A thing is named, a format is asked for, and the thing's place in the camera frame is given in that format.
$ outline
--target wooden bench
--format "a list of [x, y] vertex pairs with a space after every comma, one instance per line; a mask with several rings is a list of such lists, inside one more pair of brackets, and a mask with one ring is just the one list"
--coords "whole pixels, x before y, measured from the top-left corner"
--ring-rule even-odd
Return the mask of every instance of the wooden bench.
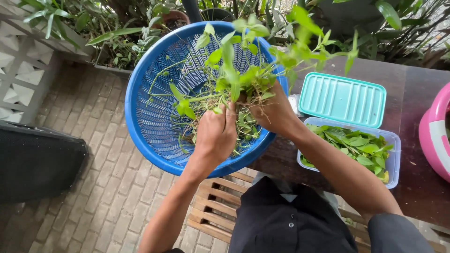
[[[192, 205], [187, 224], [201, 232], [230, 243], [233, 232], [236, 209], [241, 205], [240, 196], [247, 187], [233, 181], [251, 183], [253, 177], [234, 172], [224, 178], [206, 179], [201, 183]], [[367, 223], [355, 213], [339, 209], [342, 219], [346, 222], [360, 253], [370, 253], [370, 238]], [[446, 253], [446, 247], [436, 242], [428, 241], [438, 253]]]

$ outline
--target dark wooden table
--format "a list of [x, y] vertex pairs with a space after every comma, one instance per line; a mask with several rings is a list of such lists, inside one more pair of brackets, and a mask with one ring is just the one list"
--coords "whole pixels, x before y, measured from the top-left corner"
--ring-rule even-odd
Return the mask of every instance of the dark wooden table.
[[[344, 76], [345, 60], [344, 57], [333, 58], [327, 62], [323, 72]], [[307, 73], [299, 73], [292, 94], [300, 93]], [[394, 132], [401, 139], [400, 180], [392, 189], [392, 194], [403, 213], [450, 228], [450, 183], [430, 167], [418, 136], [420, 119], [430, 108], [438, 91], [450, 82], [450, 72], [355, 59], [347, 77], [386, 88], [386, 107], [380, 129]], [[296, 158], [297, 149], [293, 143], [277, 136], [249, 167], [288, 181], [334, 192], [320, 173], [301, 167]]]

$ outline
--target black shirt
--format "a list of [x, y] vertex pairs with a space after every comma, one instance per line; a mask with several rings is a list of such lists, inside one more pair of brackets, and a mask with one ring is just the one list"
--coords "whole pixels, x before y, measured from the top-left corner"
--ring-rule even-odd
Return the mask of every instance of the black shirt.
[[[266, 176], [250, 187], [241, 197], [228, 252], [358, 252], [345, 223], [316, 191], [301, 185], [295, 194], [288, 202]], [[400, 215], [373, 216], [368, 232], [373, 253], [434, 252], [417, 228]]]

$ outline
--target teal container lid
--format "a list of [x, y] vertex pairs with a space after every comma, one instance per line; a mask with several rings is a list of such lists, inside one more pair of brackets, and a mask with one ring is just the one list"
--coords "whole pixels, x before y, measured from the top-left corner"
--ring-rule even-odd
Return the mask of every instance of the teal container lid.
[[379, 128], [385, 104], [386, 89], [381, 85], [311, 72], [305, 77], [298, 110], [316, 117]]

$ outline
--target blue plastic colander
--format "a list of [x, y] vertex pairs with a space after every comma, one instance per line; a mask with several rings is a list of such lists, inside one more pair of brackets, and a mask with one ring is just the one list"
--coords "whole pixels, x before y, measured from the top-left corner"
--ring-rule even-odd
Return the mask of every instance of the blue plastic colander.
[[[171, 79], [183, 94], [192, 95], [193, 91], [198, 91], [203, 86], [207, 80], [207, 75], [201, 70], [189, 70], [197, 68], [199, 64], [203, 66], [207, 59], [206, 55], [196, 55], [209, 54], [219, 48], [216, 41], [211, 39], [211, 42], [205, 48], [194, 49], [196, 40], [203, 34], [206, 23], [198, 22], [181, 27], [155, 43], [137, 64], [126, 90], [125, 119], [136, 147], [155, 166], [178, 176], [182, 173], [189, 156], [194, 151], [194, 147], [184, 146], [183, 148], [188, 151], [187, 153], [180, 148], [179, 136], [183, 133], [183, 129], [174, 124], [175, 119], [171, 118], [173, 114], [178, 115], [173, 106], [173, 103], [176, 102], [175, 97], [154, 96], [153, 102], [147, 105], [148, 93], [157, 73], [174, 63], [191, 57], [194, 57], [194, 59], [169, 68], [168, 76], [158, 76], [151, 93], [172, 94], [169, 88], [169, 80]], [[210, 21], [209, 23], [213, 25], [216, 31], [218, 41], [234, 30], [232, 24], [228, 22]], [[269, 54], [269, 43], [259, 38], [259, 44], [261, 54], [253, 55], [247, 50], [246, 56], [239, 44], [234, 44], [233, 64], [236, 70], [244, 73], [249, 64], [259, 66], [261, 60], [266, 63], [275, 60]], [[274, 73], [277, 74], [282, 71], [283, 68], [278, 67], [274, 70]], [[287, 94], [288, 83], [286, 78], [278, 77], [278, 81]], [[188, 119], [184, 117], [178, 122], [183, 122], [183, 120]], [[240, 156], [228, 157], [208, 178], [225, 176], [247, 166], [262, 154], [274, 138], [274, 133], [262, 129], [258, 139], [251, 140], [248, 147], [239, 150]]]

